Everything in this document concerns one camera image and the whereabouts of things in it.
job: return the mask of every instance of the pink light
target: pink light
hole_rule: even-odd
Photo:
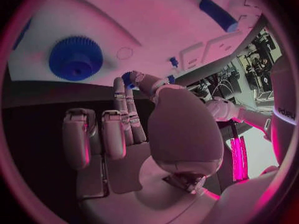
[[[244,137],[231,139],[233,155],[233,180],[241,181],[248,178],[247,153]]]

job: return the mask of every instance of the pink lighting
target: pink lighting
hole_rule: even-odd
[[[231,139],[233,155],[233,180],[248,179],[247,153],[244,137]]]

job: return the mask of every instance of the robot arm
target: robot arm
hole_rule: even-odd
[[[215,97],[214,100],[208,101],[206,105],[216,121],[233,119],[237,122],[245,122],[261,130],[265,134],[265,138],[271,141],[271,116],[247,110],[220,97]]]

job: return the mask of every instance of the robot finger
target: robot finger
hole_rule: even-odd
[[[125,95],[125,85],[121,77],[116,77],[113,83],[114,107],[121,113],[121,120],[124,128],[126,145],[134,144],[133,133],[130,126],[130,118]]]
[[[142,143],[146,141],[147,137],[144,129],[140,123],[140,119],[136,110],[133,91],[131,89],[125,89],[126,102],[129,112],[130,126],[133,133],[133,138],[135,143]]]

